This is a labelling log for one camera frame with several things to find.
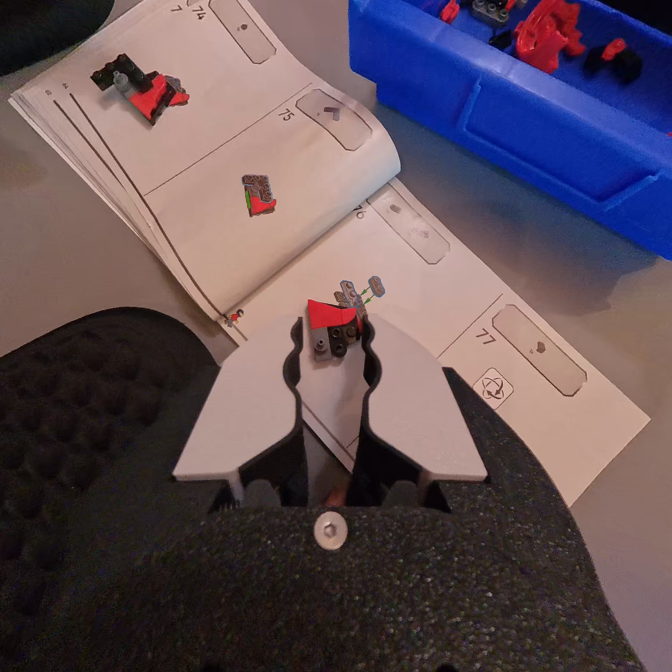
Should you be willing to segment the blue plastic bin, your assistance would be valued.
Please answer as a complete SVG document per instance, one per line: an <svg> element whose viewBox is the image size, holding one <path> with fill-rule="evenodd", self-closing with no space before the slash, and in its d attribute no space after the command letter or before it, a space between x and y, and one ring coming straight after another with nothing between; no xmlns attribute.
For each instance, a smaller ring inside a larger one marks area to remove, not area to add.
<svg viewBox="0 0 672 672"><path fill-rule="evenodd" d="M671 259L671 2L579 3L588 49L624 38L642 75L547 74L420 1L350 1L349 63L378 99L643 248Z"/></svg>

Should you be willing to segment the black red brick assembly with pin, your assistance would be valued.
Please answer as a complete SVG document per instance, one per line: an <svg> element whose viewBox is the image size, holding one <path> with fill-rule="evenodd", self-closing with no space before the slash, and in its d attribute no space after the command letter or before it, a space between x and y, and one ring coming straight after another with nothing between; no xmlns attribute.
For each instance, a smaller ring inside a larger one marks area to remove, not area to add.
<svg viewBox="0 0 672 672"><path fill-rule="evenodd" d="M152 127L166 110L186 106L190 99L180 79L143 71L126 53L105 63L89 78L102 92L114 89Z"/></svg>

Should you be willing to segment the dark rounded object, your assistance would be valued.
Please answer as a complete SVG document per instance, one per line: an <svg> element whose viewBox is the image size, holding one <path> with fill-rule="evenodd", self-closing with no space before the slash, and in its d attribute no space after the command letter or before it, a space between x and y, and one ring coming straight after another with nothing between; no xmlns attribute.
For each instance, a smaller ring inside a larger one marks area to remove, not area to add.
<svg viewBox="0 0 672 672"><path fill-rule="evenodd" d="M1 76L38 63L93 35L114 1L2 1Z"/></svg>

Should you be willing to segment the pile of red black bricks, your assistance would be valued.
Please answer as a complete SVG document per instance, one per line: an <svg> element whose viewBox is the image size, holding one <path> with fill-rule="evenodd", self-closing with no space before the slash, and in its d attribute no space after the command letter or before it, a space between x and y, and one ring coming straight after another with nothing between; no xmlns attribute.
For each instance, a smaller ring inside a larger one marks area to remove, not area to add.
<svg viewBox="0 0 672 672"><path fill-rule="evenodd" d="M560 57L583 57L585 77L610 72L621 84L636 81L643 71L643 59L624 38L588 49L578 29L580 6L577 2L539 1L514 27L509 23L514 12L525 8L526 1L421 1L420 9L445 24L453 24L461 11L491 27L489 45L513 55L547 74L560 66Z"/></svg>

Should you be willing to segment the small red grey brick assembly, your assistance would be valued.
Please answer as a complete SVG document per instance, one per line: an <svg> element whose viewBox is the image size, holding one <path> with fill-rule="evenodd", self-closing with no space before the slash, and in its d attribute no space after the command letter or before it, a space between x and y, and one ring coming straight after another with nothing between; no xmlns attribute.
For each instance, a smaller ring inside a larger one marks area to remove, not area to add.
<svg viewBox="0 0 672 672"><path fill-rule="evenodd" d="M354 307L307 301L310 343L317 363L341 359L362 336L363 319Z"/></svg>

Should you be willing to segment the white instruction booklet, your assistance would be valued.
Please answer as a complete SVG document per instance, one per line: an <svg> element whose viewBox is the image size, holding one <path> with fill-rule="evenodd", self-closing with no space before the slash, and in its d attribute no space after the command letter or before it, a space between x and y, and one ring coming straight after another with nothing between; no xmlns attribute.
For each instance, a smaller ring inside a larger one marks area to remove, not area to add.
<svg viewBox="0 0 672 672"><path fill-rule="evenodd" d="M190 95L150 126L92 72L126 53ZM349 470L364 352L317 363L307 301L351 298L503 414L567 504L648 415L396 178L379 120L301 64L247 1L143 1L9 104L242 346L300 316L303 417Z"/></svg>

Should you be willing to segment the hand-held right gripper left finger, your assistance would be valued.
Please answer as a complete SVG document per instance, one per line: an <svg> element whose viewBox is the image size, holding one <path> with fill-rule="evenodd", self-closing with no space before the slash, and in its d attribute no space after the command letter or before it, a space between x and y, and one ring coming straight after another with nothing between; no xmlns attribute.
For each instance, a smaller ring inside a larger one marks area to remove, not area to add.
<svg viewBox="0 0 672 672"><path fill-rule="evenodd" d="M303 337L302 317L282 316L223 362L173 469L176 481L223 481L238 501L265 481L282 505L307 506Z"/></svg>

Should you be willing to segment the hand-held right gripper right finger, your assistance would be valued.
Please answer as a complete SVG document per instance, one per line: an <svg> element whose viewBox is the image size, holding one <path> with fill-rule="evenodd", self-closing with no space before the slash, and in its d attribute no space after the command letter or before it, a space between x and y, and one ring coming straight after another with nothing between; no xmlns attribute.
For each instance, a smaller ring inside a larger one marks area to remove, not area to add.
<svg viewBox="0 0 672 672"><path fill-rule="evenodd" d="M364 380L351 506L431 503L437 483L488 472L438 360L380 316L364 320Z"/></svg>

